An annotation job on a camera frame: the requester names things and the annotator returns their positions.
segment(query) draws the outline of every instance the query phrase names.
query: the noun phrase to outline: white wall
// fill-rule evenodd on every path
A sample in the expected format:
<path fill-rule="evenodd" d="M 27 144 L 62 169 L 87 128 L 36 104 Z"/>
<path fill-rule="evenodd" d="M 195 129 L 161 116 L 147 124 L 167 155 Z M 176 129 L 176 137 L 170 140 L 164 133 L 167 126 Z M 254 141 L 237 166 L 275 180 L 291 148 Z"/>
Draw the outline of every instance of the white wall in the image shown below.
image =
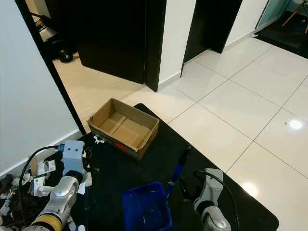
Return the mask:
<path fill-rule="evenodd" d="M 179 75 L 196 0 L 167 0 L 159 83 Z"/>
<path fill-rule="evenodd" d="M 243 0 L 229 34 L 226 46 L 255 30 L 268 0 Z"/>
<path fill-rule="evenodd" d="M 79 132 L 13 0 L 0 1 L 0 176 Z"/>

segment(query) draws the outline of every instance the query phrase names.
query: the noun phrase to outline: wooden chair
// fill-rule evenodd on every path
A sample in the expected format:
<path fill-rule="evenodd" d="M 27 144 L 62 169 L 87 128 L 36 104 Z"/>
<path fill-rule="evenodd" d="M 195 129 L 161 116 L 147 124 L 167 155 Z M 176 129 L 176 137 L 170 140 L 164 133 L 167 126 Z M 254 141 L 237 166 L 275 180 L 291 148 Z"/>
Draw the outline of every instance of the wooden chair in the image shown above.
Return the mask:
<path fill-rule="evenodd" d="M 300 4 L 300 5 L 298 6 L 298 8 L 297 8 L 297 9 L 293 12 L 293 14 L 284 22 L 284 24 L 283 24 L 282 26 L 286 25 L 287 22 L 289 22 L 290 19 L 291 19 L 294 15 L 296 15 L 297 13 L 301 13 L 301 12 L 306 12 L 306 13 L 307 13 L 307 11 L 308 11 L 308 6 L 306 5 L 306 3 L 308 3 L 308 0 L 303 0 L 302 4 Z M 307 27 L 306 27 L 305 34 L 306 34 L 307 32 L 308 32 L 308 25 L 307 25 Z"/>

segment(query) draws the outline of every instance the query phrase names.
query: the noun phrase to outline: tiled floor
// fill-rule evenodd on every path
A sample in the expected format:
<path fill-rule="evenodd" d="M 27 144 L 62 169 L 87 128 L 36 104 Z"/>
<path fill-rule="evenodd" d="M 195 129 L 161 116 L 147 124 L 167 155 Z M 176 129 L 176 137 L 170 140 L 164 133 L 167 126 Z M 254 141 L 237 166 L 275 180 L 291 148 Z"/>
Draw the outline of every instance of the tiled floor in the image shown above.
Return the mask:
<path fill-rule="evenodd" d="M 144 103 L 274 213 L 306 230 L 308 60 L 255 38 L 205 51 L 180 80 L 123 98 Z"/>

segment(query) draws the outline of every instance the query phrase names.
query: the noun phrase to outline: white bottle opener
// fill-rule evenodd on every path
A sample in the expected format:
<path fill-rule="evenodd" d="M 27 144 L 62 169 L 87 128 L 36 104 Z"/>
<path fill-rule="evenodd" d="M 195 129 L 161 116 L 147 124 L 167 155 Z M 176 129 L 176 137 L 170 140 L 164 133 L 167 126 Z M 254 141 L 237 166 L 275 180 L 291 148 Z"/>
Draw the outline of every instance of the white bottle opener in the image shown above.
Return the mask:
<path fill-rule="evenodd" d="M 99 140 L 98 138 L 97 138 L 97 136 L 93 136 L 93 138 L 95 139 L 95 143 L 105 143 L 105 141 L 104 140 Z"/>

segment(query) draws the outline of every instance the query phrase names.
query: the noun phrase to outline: black door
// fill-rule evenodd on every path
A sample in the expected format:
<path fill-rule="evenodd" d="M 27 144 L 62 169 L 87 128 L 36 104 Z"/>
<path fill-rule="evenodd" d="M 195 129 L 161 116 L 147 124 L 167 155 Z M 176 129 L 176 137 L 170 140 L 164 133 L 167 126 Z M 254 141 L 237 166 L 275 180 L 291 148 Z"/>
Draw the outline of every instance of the black door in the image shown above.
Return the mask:
<path fill-rule="evenodd" d="M 184 62 L 211 48 L 222 53 L 242 0 L 197 0 Z"/>
<path fill-rule="evenodd" d="M 65 0 L 67 27 L 84 66 L 144 82 L 145 0 Z"/>

